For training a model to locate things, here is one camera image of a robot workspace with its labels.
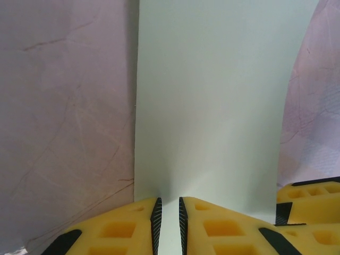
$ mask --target rectangular hole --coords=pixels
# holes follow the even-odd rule
[[[111,222],[104,226],[99,237],[131,238],[135,227],[134,222]]]
[[[308,193],[311,196],[317,196],[317,195],[322,195],[323,194],[323,192],[320,189],[318,189],[318,188],[308,189],[307,191],[308,191]]]
[[[91,247],[88,255],[126,255],[127,247]]]
[[[238,223],[233,220],[207,220],[203,225],[208,236],[244,235]]]
[[[325,189],[329,193],[340,193],[340,184],[329,185],[329,186],[326,186]]]
[[[286,231],[285,233],[288,235],[297,236],[297,233],[295,231]]]
[[[216,255],[259,255],[252,245],[214,245]]]
[[[201,204],[197,203],[195,205],[195,209],[197,211],[205,211],[205,210],[209,210],[209,207],[207,207],[206,205],[201,205]]]
[[[288,192],[288,196],[290,198],[303,198],[305,197],[305,194],[303,193],[302,190],[291,190],[290,192]]]
[[[339,245],[339,238],[336,233],[328,230],[314,231],[313,236],[318,243],[324,245]]]

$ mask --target gray wall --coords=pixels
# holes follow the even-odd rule
[[[138,1],[0,3],[0,254],[133,201]]]

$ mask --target scratched surface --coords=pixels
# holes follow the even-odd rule
[[[279,186],[340,175],[340,1],[321,0],[286,98]]]
[[[138,1],[0,3],[0,254],[133,201]]]

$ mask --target yellow foam block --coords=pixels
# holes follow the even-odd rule
[[[160,199],[135,202],[70,227],[42,255],[157,254],[161,217]],[[66,253],[56,253],[56,250],[61,249],[61,239],[63,245],[72,239],[69,247],[64,248]]]
[[[184,255],[300,254],[272,224],[197,198],[180,198],[180,227]],[[262,229],[283,241],[278,249]]]
[[[339,181],[339,177],[326,178],[293,183],[280,189],[277,215],[282,221],[279,224],[340,223]]]
[[[289,225],[277,228],[302,254],[340,254],[340,224]]]

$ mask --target white board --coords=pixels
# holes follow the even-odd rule
[[[160,196],[159,254],[180,254],[179,196],[274,221],[288,80],[317,0],[141,0],[135,199]]]

